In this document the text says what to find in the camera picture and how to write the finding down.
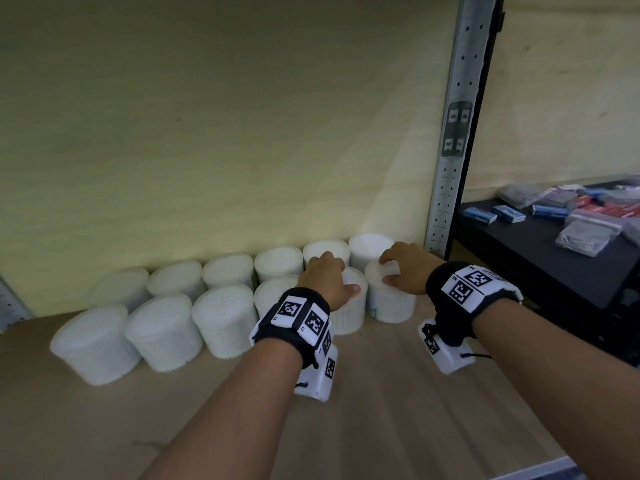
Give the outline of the person's left hand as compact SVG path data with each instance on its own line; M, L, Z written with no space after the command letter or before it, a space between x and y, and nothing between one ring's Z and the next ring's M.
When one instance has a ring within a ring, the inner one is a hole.
M334 312L348 302L348 299L341 299L344 284L342 272L345 268L343 259L326 251L320 257L309 260L306 270L299 275L297 286L318 293L327 302L330 311Z

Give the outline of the person's right hand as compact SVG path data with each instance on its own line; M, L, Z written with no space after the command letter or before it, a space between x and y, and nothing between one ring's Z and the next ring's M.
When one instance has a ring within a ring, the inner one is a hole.
M437 267L445 261L416 243L395 242L391 248L385 250L380 258L380 265L394 261L402 276L402 286L396 289L419 296L426 293L426 282Z

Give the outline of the white ribbed plastic jar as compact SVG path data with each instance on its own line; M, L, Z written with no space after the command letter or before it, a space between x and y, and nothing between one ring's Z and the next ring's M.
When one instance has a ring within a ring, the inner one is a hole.
M330 322L335 335L348 335L358 331L364 324L367 300L368 281L363 272L354 267L346 267L342 272L345 285L356 284L360 288L359 294L349 298L340 309L330 314Z
M398 263L393 260L382 265L372 260L365 267L368 282L366 311L380 322L401 323L409 320L414 313L416 296L383 282L385 276L400 273Z

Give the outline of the person's left forearm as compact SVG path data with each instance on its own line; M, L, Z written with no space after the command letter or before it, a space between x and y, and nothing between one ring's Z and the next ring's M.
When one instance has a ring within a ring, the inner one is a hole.
M257 343L141 480L269 480L301 366L292 345Z

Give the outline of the person's right forearm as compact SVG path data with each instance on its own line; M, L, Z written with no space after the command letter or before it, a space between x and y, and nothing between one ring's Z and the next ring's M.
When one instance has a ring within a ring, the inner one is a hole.
M640 370L509 299L487 307L472 327L590 480L640 480Z

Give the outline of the black wristband with marker tags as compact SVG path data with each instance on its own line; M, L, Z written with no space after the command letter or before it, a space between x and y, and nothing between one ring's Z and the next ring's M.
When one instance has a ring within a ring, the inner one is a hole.
M330 307L314 290L303 287L286 290L255 325L249 339L252 346L263 339L284 341L299 352L303 369L318 369L333 344Z
M500 299L521 303L523 294L514 284L488 268L462 261L446 262L428 277L426 294L435 306L436 332L450 347L476 338L472 323Z

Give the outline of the black shelf unit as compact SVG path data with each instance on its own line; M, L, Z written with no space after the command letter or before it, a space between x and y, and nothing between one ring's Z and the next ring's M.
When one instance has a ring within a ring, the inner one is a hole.
M498 204L496 193L463 197L458 190L450 238L516 284L549 321L640 367L640 248L619 235L587 257L556 245L559 220L528 216L483 225L462 216L473 204L484 210Z

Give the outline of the grey plastic-wrapped packet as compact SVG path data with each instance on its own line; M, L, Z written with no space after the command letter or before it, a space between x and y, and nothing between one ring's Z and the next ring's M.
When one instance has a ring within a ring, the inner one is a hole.
M550 192L544 195L537 205L553 208L565 209L569 202L578 198L579 195L576 191L570 191L560 188L552 188Z
M596 257L612 240L619 230L585 221L572 221L558 234L555 245L587 257Z
M544 199L553 190L553 187L543 188L527 183L512 183L498 189L497 198L508 206L520 210Z
M586 223L608 228L615 234L619 234L624 229L627 219L622 217L609 216L601 212L595 212L593 210L579 208L574 209L573 211L571 211L571 213L569 213L569 215L567 215L564 220L564 226L568 226L574 222Z

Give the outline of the grey sticker on upright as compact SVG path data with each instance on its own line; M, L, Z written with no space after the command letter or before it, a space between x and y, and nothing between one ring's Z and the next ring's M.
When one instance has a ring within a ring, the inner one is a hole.
M452 102L445 111L441 157L462 157L465 153L469 126L473 116L471 101Z

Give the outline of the grey perforated metal shelf upright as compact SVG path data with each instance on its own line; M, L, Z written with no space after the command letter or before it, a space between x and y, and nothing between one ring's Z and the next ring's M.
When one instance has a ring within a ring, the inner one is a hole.
M19 322L34 318L33 313L0 276L0 335Z
M442 258L451 251L454 215L504 17L504 0L460 0L424 241L425 249Z

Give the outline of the rows of white plastic jars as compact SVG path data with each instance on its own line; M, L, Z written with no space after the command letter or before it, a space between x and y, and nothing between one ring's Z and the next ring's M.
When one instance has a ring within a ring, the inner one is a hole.
M345 265L364 267L394 243L379 233L349 242L311 242L227 255L201 266L182 260L153 274L131 268L112 274L93 291L92 307L64 324L50 351L92 386L116 381L146 361L157 372L176 370L207 343L219 358L249 348L248 334L312 257L330 251Z

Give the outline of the red packet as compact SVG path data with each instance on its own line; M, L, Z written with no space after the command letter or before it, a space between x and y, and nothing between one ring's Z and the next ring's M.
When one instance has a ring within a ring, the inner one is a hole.
M573 214L601 214L617 218L640 218L640 201L627 203L588 203L572 211Z

